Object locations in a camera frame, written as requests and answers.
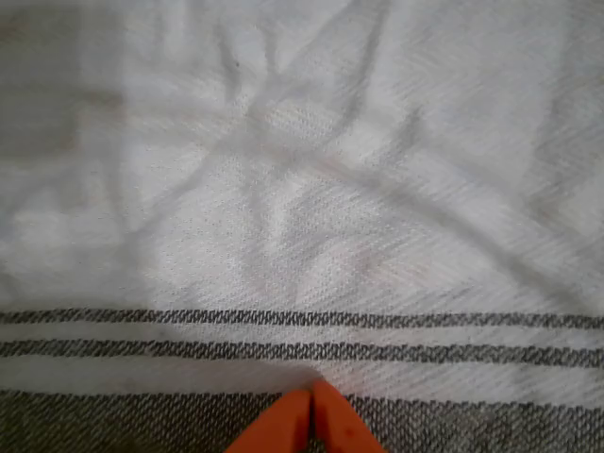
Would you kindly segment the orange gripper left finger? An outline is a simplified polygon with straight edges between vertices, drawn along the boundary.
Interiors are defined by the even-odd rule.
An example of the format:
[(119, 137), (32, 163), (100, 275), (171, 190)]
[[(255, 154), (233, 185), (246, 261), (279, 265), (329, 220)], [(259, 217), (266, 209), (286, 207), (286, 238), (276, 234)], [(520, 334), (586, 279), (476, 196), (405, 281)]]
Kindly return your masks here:
[(264, 410), (226, 453), (293, 453), (309, 441), (311, 393), (289, 392)]

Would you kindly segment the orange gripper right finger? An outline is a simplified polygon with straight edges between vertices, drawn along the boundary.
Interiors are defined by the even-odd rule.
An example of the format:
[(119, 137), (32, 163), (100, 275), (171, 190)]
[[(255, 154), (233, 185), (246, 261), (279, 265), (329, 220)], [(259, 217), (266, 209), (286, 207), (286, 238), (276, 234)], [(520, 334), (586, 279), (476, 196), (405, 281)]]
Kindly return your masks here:
[(312, 384), (314, 433), (329, 453), (384, 453), (385, 449), (360, 416), (331, 384)]

